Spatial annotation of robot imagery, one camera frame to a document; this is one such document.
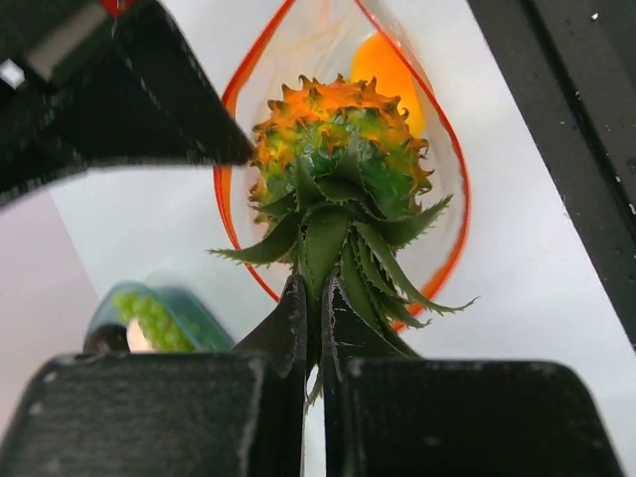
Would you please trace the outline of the dark purple toy fruit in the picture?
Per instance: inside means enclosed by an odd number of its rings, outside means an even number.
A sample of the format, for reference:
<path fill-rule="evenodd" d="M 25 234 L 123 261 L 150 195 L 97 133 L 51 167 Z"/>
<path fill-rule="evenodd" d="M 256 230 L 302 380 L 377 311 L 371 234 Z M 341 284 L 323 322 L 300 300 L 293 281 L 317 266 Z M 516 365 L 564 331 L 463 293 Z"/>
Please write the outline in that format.
<path fill-rule="evenodd" d="M 105 324 L 91 331 L 83 343 L 85 353 L 129 352 L 127 328 L 117 324 Z"/>

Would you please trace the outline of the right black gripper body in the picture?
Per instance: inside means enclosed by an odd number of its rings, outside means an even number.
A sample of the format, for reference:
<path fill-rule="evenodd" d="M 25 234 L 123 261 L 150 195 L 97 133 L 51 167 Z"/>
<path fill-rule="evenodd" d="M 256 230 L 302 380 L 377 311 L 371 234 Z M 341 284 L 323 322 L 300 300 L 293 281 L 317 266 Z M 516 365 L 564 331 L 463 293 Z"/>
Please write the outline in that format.
<path fill-rule="evenodd" d="M 4 1 L 1 201 L 90 168 L 149 161 L 143 81 L 129 58 L 146 1 Z"/>

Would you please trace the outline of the teal plastic fruit tray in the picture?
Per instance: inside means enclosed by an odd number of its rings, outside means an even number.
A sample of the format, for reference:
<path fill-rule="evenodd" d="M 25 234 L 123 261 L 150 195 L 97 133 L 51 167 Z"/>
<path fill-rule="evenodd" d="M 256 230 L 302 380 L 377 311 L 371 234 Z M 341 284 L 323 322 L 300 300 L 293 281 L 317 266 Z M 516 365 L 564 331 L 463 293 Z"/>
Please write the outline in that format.
<path fill-rule="evenodd" d="M 101 300 L 88 323 L 82 350 L 216 353 L 234 345 L 229 332 L 189 290 L 124 281 Z"/>

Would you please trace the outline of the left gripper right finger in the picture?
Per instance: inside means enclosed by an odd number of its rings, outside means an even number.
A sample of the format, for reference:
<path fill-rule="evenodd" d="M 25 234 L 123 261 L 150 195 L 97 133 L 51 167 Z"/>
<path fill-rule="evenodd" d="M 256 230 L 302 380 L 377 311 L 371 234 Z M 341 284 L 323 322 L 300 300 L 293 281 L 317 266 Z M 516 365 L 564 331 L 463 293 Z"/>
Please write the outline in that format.
<path fill-rule="evenodd" d="M 404 357 L 323 291 L 326 466 L 331 476 L 619 476 L 591 395 L 548 361 Z"/>

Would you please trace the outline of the orange yellow toy mango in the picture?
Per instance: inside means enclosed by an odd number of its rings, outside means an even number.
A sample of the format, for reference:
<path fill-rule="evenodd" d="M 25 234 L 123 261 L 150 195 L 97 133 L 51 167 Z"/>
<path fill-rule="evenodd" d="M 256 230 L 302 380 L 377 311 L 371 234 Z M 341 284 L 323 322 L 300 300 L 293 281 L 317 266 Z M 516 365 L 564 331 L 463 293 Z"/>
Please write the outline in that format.
<path fill-rule="evenodd" d="M 398 109 L 408 111 L 406 124 L 413 136 L 422 133 L 425 117 L 416 94 L 416 83 L 408 68 L 394 51 L 392 44 L 381 34 L 369 37 L 353 57 L 350 80 L 377 79 L 376 90 L 384 96 L 400 97 Z"/>

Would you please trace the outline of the green toy leafy vegetable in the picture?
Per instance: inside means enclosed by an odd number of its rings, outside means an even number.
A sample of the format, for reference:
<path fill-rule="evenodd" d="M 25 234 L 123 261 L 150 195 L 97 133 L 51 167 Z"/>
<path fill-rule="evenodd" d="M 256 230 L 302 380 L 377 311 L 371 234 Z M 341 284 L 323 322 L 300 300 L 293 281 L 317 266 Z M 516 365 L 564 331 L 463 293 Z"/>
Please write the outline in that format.
<path fill-rule="evenodd" d="M 442 123 L 418 136 L 375 79 L 300 78 L 252 130 L 247 202 L 259 239 L 218 250 L 248 268 L 282 265 L 303 281 L 307 369 L 321 376 L 320 314 L 331 277 L 353 310 L 404 357 L 398 327 L 421 329 L 460 305 L 431 295 L 467 235 L 468 180 Z"/>

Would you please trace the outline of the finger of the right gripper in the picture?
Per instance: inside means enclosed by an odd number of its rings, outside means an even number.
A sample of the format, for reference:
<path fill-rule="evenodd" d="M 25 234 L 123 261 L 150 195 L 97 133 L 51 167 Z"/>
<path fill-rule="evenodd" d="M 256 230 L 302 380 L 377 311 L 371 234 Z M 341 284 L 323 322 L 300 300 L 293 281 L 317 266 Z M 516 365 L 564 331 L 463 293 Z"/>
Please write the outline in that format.
<path fill-rule="evenodd" d="M 242 166 L 252 145 L 171 14 L 157 1 L 89 1 L 93 30 L 79 95 L 89 168 Z"/>

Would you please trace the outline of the white toy mushroom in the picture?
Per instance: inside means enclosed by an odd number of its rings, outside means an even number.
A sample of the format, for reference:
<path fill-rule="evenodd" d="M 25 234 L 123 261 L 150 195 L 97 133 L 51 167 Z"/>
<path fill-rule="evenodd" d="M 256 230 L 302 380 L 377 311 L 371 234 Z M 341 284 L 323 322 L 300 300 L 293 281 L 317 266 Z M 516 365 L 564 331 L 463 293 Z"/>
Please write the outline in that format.
<path fill-rule="evenodd" d="M 133 319 L 129 322 L 126 329 L 126 340 L 131 353 L 153 352 L 153 348 L 146 339 L 137 319 Z"/>

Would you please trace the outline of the green toy grapes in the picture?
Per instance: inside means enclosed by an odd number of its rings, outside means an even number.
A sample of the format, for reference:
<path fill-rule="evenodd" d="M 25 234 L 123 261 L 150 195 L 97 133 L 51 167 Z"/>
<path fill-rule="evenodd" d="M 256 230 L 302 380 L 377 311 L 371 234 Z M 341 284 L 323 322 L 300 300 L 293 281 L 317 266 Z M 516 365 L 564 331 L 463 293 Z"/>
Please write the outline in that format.
<path fill-rule="evenodd" d="M 112 304 L 124 327 L 127 328 L 133 319 L 139 321 L 153 348 L 151 353 L 190 353 L 196 350 L 191 340 L 169 316 L 167 308 L 151 295 L 116 293 Z"/>

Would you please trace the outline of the clear zip top bag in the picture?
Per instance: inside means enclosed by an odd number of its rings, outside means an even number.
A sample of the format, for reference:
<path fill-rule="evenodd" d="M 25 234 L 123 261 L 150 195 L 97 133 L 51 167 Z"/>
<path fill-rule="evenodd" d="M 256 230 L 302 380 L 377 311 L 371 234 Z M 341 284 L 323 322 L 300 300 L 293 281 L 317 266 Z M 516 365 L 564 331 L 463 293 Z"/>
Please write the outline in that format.
<path fill-rule="evenodd" d="M 448 312 L 433 296 L 466 239 L 467 170 L 382 2 L 284 2 L 224 102 L 254 143 L 245 169 L 214 172 L 224 257 L 270 295 L 298 273 L 311 305 L 336 275 L 389 335 Z"/>

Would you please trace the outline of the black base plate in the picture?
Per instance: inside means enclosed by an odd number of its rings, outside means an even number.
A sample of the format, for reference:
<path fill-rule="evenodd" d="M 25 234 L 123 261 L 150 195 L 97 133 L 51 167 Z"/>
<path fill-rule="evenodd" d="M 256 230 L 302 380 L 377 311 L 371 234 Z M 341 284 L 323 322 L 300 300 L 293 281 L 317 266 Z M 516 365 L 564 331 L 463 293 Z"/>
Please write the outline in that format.
<path fill-rule="evenodd" d="M 635 4 L 469 6 L 633 343 Z"/>

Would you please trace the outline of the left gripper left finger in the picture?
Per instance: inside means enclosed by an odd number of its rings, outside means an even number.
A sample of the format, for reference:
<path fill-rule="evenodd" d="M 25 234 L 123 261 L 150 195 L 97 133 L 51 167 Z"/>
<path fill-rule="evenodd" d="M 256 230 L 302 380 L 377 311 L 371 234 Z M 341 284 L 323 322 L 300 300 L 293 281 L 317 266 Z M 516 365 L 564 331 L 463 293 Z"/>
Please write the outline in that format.
<path fill-rule="evenodd" d="M 307 304 L 289 277 L 231 351 L 60 355 L 1 443 L 5 476 L 300 476 Z"/>

